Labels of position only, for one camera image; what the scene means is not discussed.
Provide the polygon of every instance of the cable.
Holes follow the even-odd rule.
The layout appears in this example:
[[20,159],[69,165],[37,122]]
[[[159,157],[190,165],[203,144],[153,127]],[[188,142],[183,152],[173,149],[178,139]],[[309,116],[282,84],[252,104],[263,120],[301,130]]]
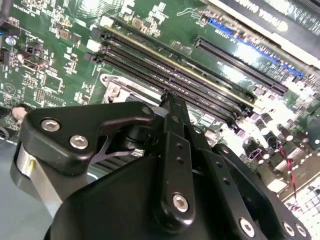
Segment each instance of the cable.
[[291,178],[291,184],[292,184],[292,188],[293,188],[294,198],[295,198],[295,201],[297,201],[297,188],[296,188],[295,177],[292,173],[292,166],[291,166],[292,159],[287,157],[287,154],[281,145],[279,146],[279,151],[280,151],[282,157],[286,160],[288,170],[290,171],[290,178]]

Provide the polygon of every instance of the surface-mount component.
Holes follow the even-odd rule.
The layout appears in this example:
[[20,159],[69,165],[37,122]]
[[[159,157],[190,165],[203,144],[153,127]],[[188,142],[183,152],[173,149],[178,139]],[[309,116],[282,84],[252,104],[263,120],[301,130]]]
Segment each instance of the surface-mount component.
[[142,27],[142,25],[143,25],[143,21],[142,21],[140,18],[138,18],[138,17],[135,16],[135,17],[132,19],[132,26],[133,26],[134,28],[140,30],[141,27]]
[[9,64],[11,60],[10,51],[8,49],[2,48],[0,50],[0,63]]

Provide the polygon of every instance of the black ram slot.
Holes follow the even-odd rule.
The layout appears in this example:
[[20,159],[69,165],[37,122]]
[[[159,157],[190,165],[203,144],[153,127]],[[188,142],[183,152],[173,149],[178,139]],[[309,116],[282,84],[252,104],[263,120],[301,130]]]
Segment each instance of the black ram slot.
[[[187,74],[184,71],[182,71],[181,69],[177,69],[177,68],[173,68],[169,63],[163,61],[161,58],[151,54],[150,52],[146,51],[145,49],[141,49],[140,47],[136,46],[135,44],[132,44],[130,42],[130,45],[127,45],[127,43],[129,41],[120,41],[117,39],[114,39],[113,37],[111,38],[112,42],[114,44],[117,45],[124,45],[126,47],[130,47],[135,49],[137,52],[142,52],[144,55],[146,55],[146,59],[149,60],[149,62],[152,64],[156,64],[158,66],[156,66],[156,70],[154,70],[155,72],[159,73],[159,70],[167,70],[168,72],[170,72],[174,77],[176,77],[177,75],[184,78],[187,81],[190,82],[194,82],[194,84],[198,84],[200,86],[202,86],[203,88],[206,88],[208,90],[208,92],[214,92],[216,95],[218,95],[220,98],[225,99],[226,102],[230,101],[233,102],[236,106],[238,106],[239,108],[241,108],[244,104],[242,102],[240,102],[239,100],[232,98],[231,96],[227,95],[226,93],[221,93],[219,92],[217,89],[214,89],[213,87],[209,87],[208,85],[205,85],[201,80],[196,79],[194,76],[192,76],[191,74]],[[236,109],[234,110],[234,112],[239,115],[239,111],[237,111]]]
[[[122,62],[123,64],[125,64],[122,59],[122,57],[119,57],[118,55],[114,55],[114,57],[116,57],[117,59],[119,59],[120,62]],[[146,77],[151,77],[152,79],[154,79],[153,82],[161,82],[164,83],[166,86],[170,86],[175,92],[183,92],[186,93],[186,95],[188,95],[189,98],[195,100],[196,102],[198,102],[199,104],[202,104],[204,106],[207,106],[213,110],[215,110],[216,112],[226,116],[226,117],[230,117],[233,116],[233,112],[234,110],[227,110],[225,108],[222,108],[221,106],[219,106],[218,104],[214,103],[208,96],[206,96],[206,100],[202,99],[201,97],[201,92],[197,92],[196,89],[192,89],[190,87],[186,87],[183,84],[178,84],[174,78],[170,77],[169,75],[165,76],[165,73],[159,74],[159,71],[157,71],[157,68],[152,69],[152,66],[148,66],[145,62],[139,62],[139,61],[131,61],[132,64],[138,64],[139,66],[139,72],[142,74],[145,74]],[[150,71],[151,75],[148,75],[147,73],[145,73],[144,70]]]
[[124,62],[121,62],[118,59],[112,58],[107,55],[95,56],[95,55],[92,55],[91,53],[86,53],[84,56],[84,59],[87,61],[90,61],[92,63],[108,64],[114,68],[117,68],[121,71],[128,73],[129,75],[131,75],[139,80],[145,81],[146,83],[148,83],[151,87],[153,87],[155,89],[158,89],[161,91],[174,91],[179,97],[181,97],[183,100],[185,100],[191,106],[196,106],[196,108],[198,108],[199,110],[201,110],[205,113],[208,113],[209,115],[212,115],[217,121],[221,121],[224,123],[234,123],[235,122],[235,120],[232,119],[230,116],[223,115],[219,111],[212,109],[212,108],[208,107],[207,105],[204,105],[204,103],[198,102],[197,101],[198,98],[196,96],[181,93],[177,88],[174,88],[170,85],[165,85],[165,83],[159,82],[159,81],[157,81],[157,79],[153,79],[147,73],[142,72],[141,70],[134,68]]
[[195,47],[204,53],[208,54],[212,58],[218,60],[219,62],[236,69],[246,77],[252,79],[257,84],[264,86],[270,91],[283,96],[289,89],[272,79],[271,77],[265,75],[262,72],[252,68],[247,63],[242,60],[230,55],[228,52],[222,50],[221,48],[213,45],[213,43],[207,41],[202,37],[198,37]]
[[[198,85],[201,86],[206,86],[208,89],[210,89],[212,92],[216,92],[219,93],[217,89],[215,89],[214,87],[212,87],[211,85],[206,85],[203,83],[202,80],[197,79],[195,76],[193,76],[192,74],[190,74],[189,72],[186,72],[185,70],[181,69],[181,68],[177,68],[177,67],[173,67],[170,63],[164,61],[162,58],[152,54],[151,52],[149,52],[148,50],[132,43],[131,41],[116,35],[116,34],[108,34],[108,33],[104,33],[103,31],[94,28],[92,30],[92,35],[95,37],[101,37],[106,41],[109,41],[111,44],[115,45],[115,47],[119,47],[119,46],[123,46],[123,47],[128,47],[130,49],[133,49],[135,51],[137,51],[138,53],[141,53],[145,56],[145,58],[149,58],[150,62],[154,62],[157,65],[159,65],[161,68],[163,69],[167,69],[168,71],[170,71],[171,74],[173,75],[179,75],[185,79],[188,80],[193,80],[194,82],[196,82]],[[237,105],[239,106],[239,108],[241,108],[241,106],[243,106],[243,103],[241,101],[239,101],[236,98],[233,98],[232,100],[233,102],[237,102]]]
[[229,105],[221,102],[217,99],[217,101],[213,101],[211,96],[208,96],[205,91],[201,91],[199,88],[196,89],[185,82],[181,82],[178,79],[172,77],[168,73],[161,72],[159,69],[153,65],[150,65],[148,62],[143,61],[125,51],[120,50],[119,48],[109,46],[106,51],[108,54],[112,54],[118,56],[126,61],[130,61],[133,64],[137,64],[138,66],[143,66],[148,71],[152,72],[153,75],[157,76],[159,79],[165,79],[171,83],[178,85],[180,88],[186,89],[189,93],[193,93],[199,98],[205,99],[209,104],[214,106],[220,112],[224,112],[228,115],[236,115],[237,117],[242,116],[241,112],[236,108],[232,108]]
[[155,39],[155,38],[153,38],[151,36],[145,35],[144,33],[142,33],[141,31],[137,30],[136,28],[131,27],[130,25],[128,25],[128,24],[126,24],[126,23],[124,23],[122,21],[119,21],[118,19],[114,18],[113,20],[116,22],[116,24],[118,26],[129,30],[130,32],[134,33],[135,36],[139,36],[139,38],[141,38],[142,40],[148,41],[148,42],[154,44],[155,46],[159,46],[162,49],[164,49],[164,50],[176,55],[177,57],[180,58],[180,60],[182,60],[182,62],[184,60],[186,60],[191,65],[193,65],[196,68],[198,68],[198,71],[200,72],[201,75],[205,75],[207,78],[209,78],[210,80],[214,81],[215,83],[220,84],[220,85],[231,86],[231,87],[228,87],[228,89],[233,90],[233,91],[237,91],[237,94],[239,96],[245,97],[250,102],[253,102],[256,99],[256,97],[250,91],[248,91],[245,88],[237,85],[236,83],[230,81],[229,79],[227,79],[227,78],[225,78],[225,77],[223,77],[221,75],[216,74],[214,71],[212,71],[208,67],[205,67],[205,66],[199,64],[198,62],[194,61],[193,59],[186,58],[186,56],[184,56],[181,52],[175,50],[174,48],[165,45],[164,43],[160,42],[159,40],[157,40],[157,39]]

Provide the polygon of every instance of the silver screw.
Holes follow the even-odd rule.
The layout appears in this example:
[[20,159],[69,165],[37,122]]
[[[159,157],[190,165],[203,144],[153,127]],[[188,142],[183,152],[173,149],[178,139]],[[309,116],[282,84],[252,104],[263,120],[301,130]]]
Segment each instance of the silver screw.
[[240,218],[240,226],[242,228],[242,230],[250,237],[253,238],[255,236],[255,229],[254,227],[251,225],[250,222],[248,222],[248,220],[244,219],[243,217]]
[[197,128],[196,126],[193,127],[193,128],[194,128],[194,130],[195,130],[195,132],[196,132],[197,134],[200,134],[200,133],[201,133],[201,130],[200,130],[199,128]]
[[292,227],[287,223],[287,222],[283,222],[282,223],[284,226],[285,231],[291,236],[294,237],[295,236],[295,231],[292,229]]
[[296,228],[298,229],[299,233],[300,233],[302,236],[304,236],[304,237],[307,236],[307,232],[306,232],[306,230],[303,229],[302,226],[300,226],[298,223],[296,223],[295,226],[296,226]]
[[223,146],[223,147],[222,147],[222,151],[224,151],[226,154],[228,154],[228,153],[229,153],[228,148],[226,148],[225,146]]
[[180,212],[185,213],[188,210],[189,208],[188,201],[187,199],[185,199],[184,196],[180,194],[175,194],[173,195],[172,200],[173,200],[173,205]]
[[48,132],[56,132],[60,129],[60,124],[53,119],[46,119],[41,122],[41,127]]
[[179,119],[177,116],[173,115],[172,116],[173,121],[175,121],[176,123],[179,123]]
[[70,138],[70,144],[75,149],[86,149],[89,145],[88,140],[84,136],[74,135]]
[[144,112],[145,114],[151,114],[149,108],[146,107],[146,106],[144,106],[144,107],[142,108],[142,112]]
[[5,43],[8,44],[9,46],[15,46],[17,44],[17,40],[12,37],[12,36],[8,36],[5,38]]

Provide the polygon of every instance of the pcie slot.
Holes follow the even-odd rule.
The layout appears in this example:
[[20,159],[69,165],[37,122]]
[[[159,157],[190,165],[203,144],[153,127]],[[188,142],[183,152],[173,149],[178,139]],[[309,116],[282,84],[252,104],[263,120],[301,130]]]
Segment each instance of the pcie slot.
[[[198,76],[197,74],[193,74],[192,71],[186,70],[184,67],[180,66],[177,63],[173,63],[172,61],[169,62],[170,60],[164,60],[164,57],[159,56],[157,53],[154,54],[152,50],[147,49],[146,47],[141,47],[139,46],[138,43],[133,43],[131,40],[129,40],[128,37],[121,36],[121,33],[114,33],[115,31],[113,29],[108,29],[108,32],[111,32],[111,34],[107,32],[103,32],[97,28],[94,28],[92,30],[92,35],[94,37],[99,37],[104,40],[106,40],[108,43],[113,44],[116,47],[127,47],[133,51],[137,51],[138,53],[142,54],[146,59],[150,59],[151,62],[156,63],[157,66],[159,66],[161,69],[167,69],[170,71],[175,77],[176,76],[181,76],[183,78],[189,78],[192,79],[193,81],[196,81],[197,84],[202,85],[202,86],[207,86],[208,88],[215,89],[213,84],[207,83],[209,82],[208,79],[204,79],[203,77],[196,77]],[[224,87],[218,87],[217,90],[220,90],[221,92],[225,92],[226,94],[229,94],[230,97],[234,98],[240,107],[240,105],[246,104],[247,106],[250,106],[251,109],[255,108],[252,103],[248,102],[247,100],[239,97],[239,94],[236,93],[231,93],[230,91],[226,91]]]
[[140,68],[137,69],[136,67],[133,67],[125,62],[122,62],[122,61],[120,61],[120,59],[113,58],[108,55],[95,56],[90,53],[86,53],[84,58],[89,62],[96,62],[98,64],[101,64],[101,63],[108,64],[114,68],[117,68],[121,71],[124,71],[125,73],[131,75],[134,78],[145,81],[146,83],[148,83],[151,87],[153,87],[155,89],[159,89],[161,91],[167,91],[167,90],[174,91],[179,97],[181,97],[188,104],[190,104],[190,106],[192,106],[192,107],[196,106],[197,109],[212,115],[218,121],[221,121],[224,123],[234,123],[235,122],[235,120],[231,116],[224,115],[221,112],[219,112],[217,109],[212,109],[210,107],[209,103],[207,103],[205,101],[198,102],[199,98],[197,96],[193,96],[192,94],[189,94],[183,88],[174,86],[173,84],[169,83],[168,81],[161,82],[160,79],[157,79],[156,77],[151,76],[150,74],[143,72]]
[[138,66],[143,66],[145,69],[152,72],[152,74],[157,76],[159,79],[165,79],[167,81],[170,81],[171,83],[179,86],[180,88],[186,89],[189,93],[193,93],[196,96],[201,96],[201,98],[205,99],[209,104],[211,104],[212,106],[214,106],[215,108],[217,108],[221,112],[226,112],[229,115],[236,114],[236,116],[238,116],[238,117],[242,116],[241,112],[238,111],[236,108],[230,107],[229,105],[227,105],[224,102],[219,101],[218,99],[216,99],[217,101],[213,101],[213,99],[212,99],[214,97],[213,93],[211,94],[211,96],[209,96],[209,95],[207,95],[207,93],[205,91],[201,90],[200,88],[196,89],[196,88],[192,87],[190,85],[190,83],[188,84],[187,82],[182,82],[181,80],[178,80],[178,79],[172,77],[171,75],[169,75],[166,72],[159,71],[159,69],[157,67],[150,65],[148,62],[143,61],[142,59],[139,59],[136,56],[133,56],[123,50],[120,50],[119,48],[112,47],[112,46],[109,46],[107,48],[106,52],[108,54],[118,56],[126,61],[130,61],[133,64],[137,64]]
[[202,52],[208,54],[212,58],[216,59],[217,61],[236,69],[246,77],[250,78],[257,84],[260,84],[267,89],[273,91],[274,93],[283,96],[284,93],[288,91],[286,86],[283,86],[279,82],[275,81],[274,79],[268,77],[267,75],[255,70],[247,63],[243,62],[242,60],[230,55],[226,51],[222,50],[221,48],[213,45],[211,42],[205,40],[203,37],[198,37],[196,41],[196,48],[201,50]]
[[[236,83],[232,82],[231,80],[229,80],[229,79],[227,79],[227,78],[225,78],[225,77],[223,77],[221,75],[218,75],[217,73],[215,73],[214,71],[212,71],[208,67],[200,65],[198,62],[194,61],[193,59],[186,58],[186,56],[184,56],[181,52],[175,50],[174,48],[171,48],[171,47],[165,45],[164,43],[160,42],[159,40],[157,40],[157,39],[155,39],[155,38],[153,38],[151,36],[143,34],[141,31],[131,27],[130,25],[128,25],[128,24],[126,24],[126,23],[124,23],[122,21],[119,21],[118,19],[114,18],[113,20],[121,28],[128,29],[130,32],[134,33],[134,35],[139,36],[143,40],[148,41],[148,42],[150,42],[150,43],[152,43],[152,44],[154,44],[156,46],[159,46],[162,49],[164,49],[164,50],[174,54],[175,56],[179,57],[180,60],[183,63],[187,63],[187,66],[190,66],[193,70],[196,69],[198,72],[200,72],[201,75],[204,75],[208,79],[215,81],[217,84],[219,84],[219,85],[227,85],[229,90],[237,91],[237,94],[239,96],[244,96],[246,99],[248,99],[251,102],[253,102],[256,99],[256,97],[251,92],[246,90],[245,88],[237,85]],[[216,89],[213,88],[213,87],[210,87],[210,90],[213,91],[213,92],[216,91]]]

